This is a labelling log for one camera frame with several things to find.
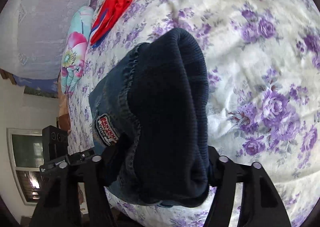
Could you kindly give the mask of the blue denim kids pants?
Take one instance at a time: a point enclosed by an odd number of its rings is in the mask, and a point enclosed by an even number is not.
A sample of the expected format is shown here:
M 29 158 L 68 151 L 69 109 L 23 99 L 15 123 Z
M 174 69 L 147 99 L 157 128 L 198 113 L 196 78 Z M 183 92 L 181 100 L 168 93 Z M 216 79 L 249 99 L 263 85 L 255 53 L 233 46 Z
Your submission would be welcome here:
M 131 204 L 200 206 L 209 192 L 207 102 L 204 56 L 186 30 L 129 51 L 89 95 L 108 191 Z

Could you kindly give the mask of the orange brown pillow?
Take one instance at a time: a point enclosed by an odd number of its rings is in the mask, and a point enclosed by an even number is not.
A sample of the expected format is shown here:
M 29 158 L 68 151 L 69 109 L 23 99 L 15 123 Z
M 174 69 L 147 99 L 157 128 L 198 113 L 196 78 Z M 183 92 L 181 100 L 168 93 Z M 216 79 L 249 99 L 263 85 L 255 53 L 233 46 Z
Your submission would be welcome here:
M 59 100 L 59 128 L 63 131 L 69 132 L 71 130 L 71 120 L 69 117 L 68 109 L 68 96 L 63 94 L 61 90 L 61 78 L 58 77 L 57 81 L 58 100 Z

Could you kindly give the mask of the teal pink floral folded blanket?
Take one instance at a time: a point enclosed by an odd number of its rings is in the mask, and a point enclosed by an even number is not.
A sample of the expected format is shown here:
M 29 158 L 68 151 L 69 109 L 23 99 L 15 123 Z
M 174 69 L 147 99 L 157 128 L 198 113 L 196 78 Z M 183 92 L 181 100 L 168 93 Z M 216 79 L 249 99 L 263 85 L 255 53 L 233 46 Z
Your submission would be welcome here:
M 73 92 L 83 75 L 93 14 L 92 7 L 83 6 L 72 17 L 61 59 L 61 90 L 64 94 Z

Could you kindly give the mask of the white lace curtain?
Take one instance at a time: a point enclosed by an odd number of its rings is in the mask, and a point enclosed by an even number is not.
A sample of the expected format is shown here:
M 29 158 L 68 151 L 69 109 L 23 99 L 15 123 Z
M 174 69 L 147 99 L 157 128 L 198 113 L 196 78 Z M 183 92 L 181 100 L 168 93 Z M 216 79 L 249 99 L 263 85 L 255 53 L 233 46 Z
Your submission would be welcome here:
M 1 11 L 1 69 L 29 79 L 58 76 L 75 12 L 89 0 L 8 0 Z

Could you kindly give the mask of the red white blue folded garment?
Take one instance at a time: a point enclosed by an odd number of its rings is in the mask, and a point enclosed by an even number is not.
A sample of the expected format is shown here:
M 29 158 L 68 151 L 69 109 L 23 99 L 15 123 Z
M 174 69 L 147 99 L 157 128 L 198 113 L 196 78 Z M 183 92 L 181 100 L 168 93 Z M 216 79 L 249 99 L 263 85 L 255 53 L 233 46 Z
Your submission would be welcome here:
M 132 0 L 105 0 L 99 14 L 92 25 L 90 45 L 98 46 L 110 32 L 117 20 L 129 7 Z

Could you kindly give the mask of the purple floral bed sheet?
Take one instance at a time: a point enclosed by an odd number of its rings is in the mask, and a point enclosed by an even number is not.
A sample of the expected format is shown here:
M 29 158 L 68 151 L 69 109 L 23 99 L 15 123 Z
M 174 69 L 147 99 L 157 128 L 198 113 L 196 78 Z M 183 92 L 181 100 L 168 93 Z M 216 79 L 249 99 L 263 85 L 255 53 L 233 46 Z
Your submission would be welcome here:
M 209 144 L 236 163 L 261 162 L 292 226 L 301 226 L 319 199 L 319 11 L 312 0 L 133 0 L 86 53 L 69 99 L 69 152 L 93 146 L 88 97 L 96 84 L 135 45 L 175 27 L 195 37 L 206 59 Z

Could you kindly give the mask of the window with white frame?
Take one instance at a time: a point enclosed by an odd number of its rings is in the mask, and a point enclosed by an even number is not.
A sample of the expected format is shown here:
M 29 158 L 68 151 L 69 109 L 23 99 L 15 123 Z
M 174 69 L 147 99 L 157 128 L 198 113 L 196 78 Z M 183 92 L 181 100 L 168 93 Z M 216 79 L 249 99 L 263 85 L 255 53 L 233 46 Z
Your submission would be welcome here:
M 35 206 L 43 185 L 40 175 L 40 166 L 44 164 L 42 132 L 8 128 L 7 144 L 12 174 L 22 201 Z

